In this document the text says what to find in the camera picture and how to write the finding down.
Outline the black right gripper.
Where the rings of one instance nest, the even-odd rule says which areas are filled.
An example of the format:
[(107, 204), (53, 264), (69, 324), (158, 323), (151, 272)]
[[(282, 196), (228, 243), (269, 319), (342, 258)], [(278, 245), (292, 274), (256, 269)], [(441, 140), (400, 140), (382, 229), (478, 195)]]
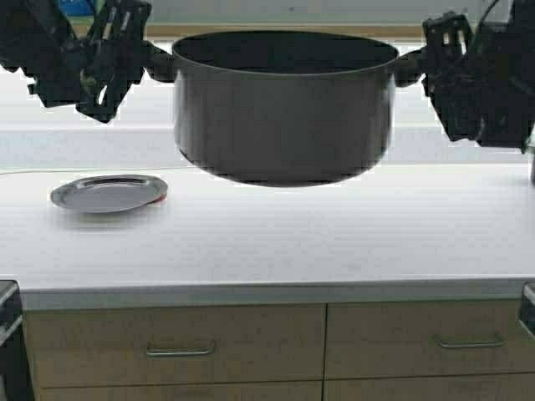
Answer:
[(470, 70), (473, 39), (465, 15), (446, 12), (422, 23), (425, 35), (423, 86), (448, 139), (481, 145), (486, 123), (481, 116), (476, 75)]

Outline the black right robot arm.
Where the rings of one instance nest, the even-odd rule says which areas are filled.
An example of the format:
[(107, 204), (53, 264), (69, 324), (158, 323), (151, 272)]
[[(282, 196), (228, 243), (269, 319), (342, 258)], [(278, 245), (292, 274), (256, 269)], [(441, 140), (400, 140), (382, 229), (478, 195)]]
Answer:
[(452, 142), (526, 152), (534, 130), (534, 3), (471, 28), (448, 12), (422, 23), (425, 95)]

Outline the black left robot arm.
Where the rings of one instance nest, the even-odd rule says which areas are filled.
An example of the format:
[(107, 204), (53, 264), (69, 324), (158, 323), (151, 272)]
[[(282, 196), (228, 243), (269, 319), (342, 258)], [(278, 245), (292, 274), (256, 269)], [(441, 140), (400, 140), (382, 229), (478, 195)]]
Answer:
[(33, 79), (28, 92), (47, 108), (73, 105), (109, 123), (144, 70), (146, 1), (107, 1), (79, 36), (55, 1), (1, 3), (1, 66)]

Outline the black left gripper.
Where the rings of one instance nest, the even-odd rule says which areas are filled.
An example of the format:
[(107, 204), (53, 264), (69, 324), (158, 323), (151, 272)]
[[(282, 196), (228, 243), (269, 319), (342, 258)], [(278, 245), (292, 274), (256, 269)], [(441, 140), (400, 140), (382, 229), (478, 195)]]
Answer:
[(105, 1), (82, 39), (88, 62), (80, 71), (84, 97), (76, 109), (100, 123), (115, 118), (130, 87), (145, 73), (146, 1)]

